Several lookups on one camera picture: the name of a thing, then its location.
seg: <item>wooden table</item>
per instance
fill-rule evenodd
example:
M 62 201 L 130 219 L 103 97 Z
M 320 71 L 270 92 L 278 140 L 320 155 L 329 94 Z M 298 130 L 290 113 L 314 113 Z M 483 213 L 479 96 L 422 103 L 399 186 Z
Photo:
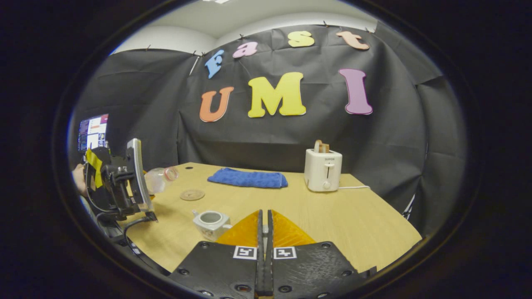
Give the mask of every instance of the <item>wooden table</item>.
M 373 266 L 380 270 L 421 240 L 416 229 L 370 189 L 314 193 L 307 189 L 303 174 L 293 172 L 283 172 L 288 187 L 281 189 L 208 182 L 207 178 L 220 168 L 198 163 L 178 165 L 178 179 L 153 200 L 159 222 L 140 223 L 128 230 L 128 237 L 170 272 L 203 240 L 192 222 L 192 210 L 225 213 L 233 225 L 259 209 L 267 224 L 267 211 L 276 210 L 316 242 L 333 242 L 358 271 Z M 341 175 L 341 187 L 362 185 L 352 175 Z M 188 189 L 202 190 L 205 196 L 184 201 L 179 195 Z M 120 225 L 142 216 L 143 213 L 129 216 Z

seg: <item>plastic bottle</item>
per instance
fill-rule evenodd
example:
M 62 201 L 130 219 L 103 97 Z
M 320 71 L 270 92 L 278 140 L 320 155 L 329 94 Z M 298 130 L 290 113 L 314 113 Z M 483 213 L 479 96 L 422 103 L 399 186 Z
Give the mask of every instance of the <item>plastic bottle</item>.
M 154 168 L 144 175 L 150 195 L 163 192 L 177 179 L 179 172 L 175 167 Z

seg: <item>screen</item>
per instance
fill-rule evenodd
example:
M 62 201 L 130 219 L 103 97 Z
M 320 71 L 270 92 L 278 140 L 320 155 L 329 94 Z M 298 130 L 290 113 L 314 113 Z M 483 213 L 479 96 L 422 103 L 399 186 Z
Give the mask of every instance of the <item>screen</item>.
M 109 114 L 99 115 L 83 120 L 79 124 L 78 151 L 84 152 L 88 148 L 93 149 L 105 146 L 105 129 Z

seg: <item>white wall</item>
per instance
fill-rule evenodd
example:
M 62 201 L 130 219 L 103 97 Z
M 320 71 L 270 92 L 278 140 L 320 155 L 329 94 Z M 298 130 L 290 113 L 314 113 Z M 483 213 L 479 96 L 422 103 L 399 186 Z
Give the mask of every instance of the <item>white wall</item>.
M 132 49 L 170 49 L 201 55 L 214 49 L 216 39 L 199 31 L 174 26 L 151 26 L 140 29 L 113 52 Z
M 256 23 L 248 24 L 244 27 L 241 27 L 231 33 L 228 33 L 220 37 L 214 44 L 214 48 L 217 48 L 221 45 L 224 45 L 230 41 L 240 38 L 240 34 L 247 36 L 257 32 L 280 28 L 285 26 L 294 26 L 294 25 L 304 25 L 304 24 L 321 24 L 323 21 L 327 25 L 337 25 L 337 26 L 346 26 L 357 29 L 365 30 L 368 28 L 369 31 L 375 32 L 375 27 L 377 26 L 377 20 L 368 21 L 353 18 L 351 16 L 333 14 L 333 13 L 293 13 L 276 16 L 269 19 L 264 19 Z

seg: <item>round coaster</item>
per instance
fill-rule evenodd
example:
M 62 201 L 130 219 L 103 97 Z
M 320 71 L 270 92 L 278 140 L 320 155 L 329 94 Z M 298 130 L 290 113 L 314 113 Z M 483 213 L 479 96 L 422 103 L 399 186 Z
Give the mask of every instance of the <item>round coaster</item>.
M 184 191 L 179 197 L 181 197 L 181 199 L 184 201 L 196 201 L 202 198 L 203 196 L 205 196 L 205 192 L 201 190 L 191 189 Z

